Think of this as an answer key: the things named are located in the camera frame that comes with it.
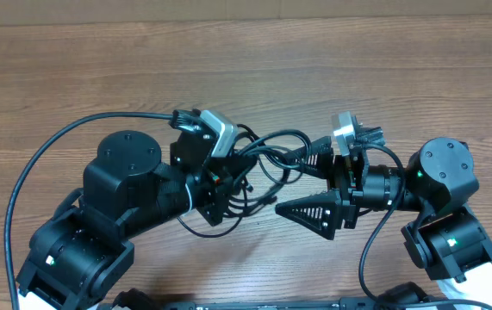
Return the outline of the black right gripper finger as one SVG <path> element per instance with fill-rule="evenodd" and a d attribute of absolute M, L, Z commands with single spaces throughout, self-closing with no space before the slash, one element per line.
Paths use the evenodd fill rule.
<path fill-rule="evenodd" d="M 333 240 L 343 221 L 342 200 L 338 190 L 278 203 L 275 213 L 306 227 L 327 240 Z"/>
<path fill-rule="evenodd" d="M 306 147 L 295 149 L 286 154 L 289 165 L 299 165 L 298 159 L 306 160 L 303 172 L 312 177 L 328 179 L 333 168 L 333 147 L 329 136 L 319 138 L 311 143 L 311 153 L 306 157 Z"/>

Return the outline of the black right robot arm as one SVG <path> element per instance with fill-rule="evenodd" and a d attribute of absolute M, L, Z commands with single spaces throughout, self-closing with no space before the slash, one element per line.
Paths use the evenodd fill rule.
<path fill-rule="evenodd" d="M 276 213 L 332 240 L 337 230 L 353 229 L 361 214 L 383 211 L 358 266 L 361 288 L 375 309 L 492 309 L 492 241 L 468 204 L 479 189 L 469 147 L 456 139 L 431 139 L 408 164 L 376 138 L 341 138 L 339 148 L 341 155 L 322 174 L 327 191 L 279 203 Z M 369 150 L 388 154 L 395 167 L 371 165 Z M 401 229 L 404 246 L 443 298 L 412 282 L 380 295 L 368 289 L 368 250 L 395 211 L 417 214 Z"/>

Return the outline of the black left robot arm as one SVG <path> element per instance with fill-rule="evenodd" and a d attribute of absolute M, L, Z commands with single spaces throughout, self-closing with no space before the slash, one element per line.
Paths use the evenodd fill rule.
<path fill-rule="evenodd" d="M 54 309 L 94 307 L 133 264 L 131 238 L 192 209 L 220 224 L 234 180 L 253 162 L 234 153 L 206 165 L 168 165 L 152 136 L 108 135 L 84 169 L 82 188 L 30 239 L 16 277 L 19 295 L 33 294 Z"/>

